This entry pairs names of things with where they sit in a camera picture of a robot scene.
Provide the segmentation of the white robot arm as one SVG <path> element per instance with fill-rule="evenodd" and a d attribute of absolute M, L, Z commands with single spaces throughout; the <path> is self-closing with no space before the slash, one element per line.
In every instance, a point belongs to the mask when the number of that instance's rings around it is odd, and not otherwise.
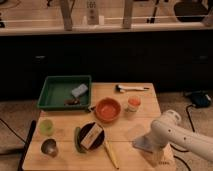
<path fill-rule="evenodd" d="M 213 138 L 184 129 L 180 122 L 181 116 L 174 110 L 167 110 L 154 119 L 150 132 L 145 135 L 151 150 L 163 149 L 172 142 L 213 163 Z"/>

